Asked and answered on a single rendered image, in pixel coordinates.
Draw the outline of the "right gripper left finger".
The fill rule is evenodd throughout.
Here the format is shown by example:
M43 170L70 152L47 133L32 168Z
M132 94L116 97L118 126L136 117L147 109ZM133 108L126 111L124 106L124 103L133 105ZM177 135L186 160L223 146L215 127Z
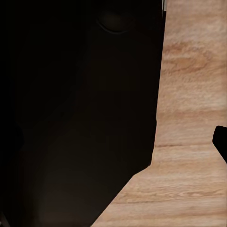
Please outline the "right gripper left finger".
M20 126L0 131L0 181L24 144Z

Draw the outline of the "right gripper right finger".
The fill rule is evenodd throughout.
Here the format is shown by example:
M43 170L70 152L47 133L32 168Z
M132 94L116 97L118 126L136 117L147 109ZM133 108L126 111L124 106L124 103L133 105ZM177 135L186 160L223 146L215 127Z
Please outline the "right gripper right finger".
M212 142L227 163L227 127L216 126Z

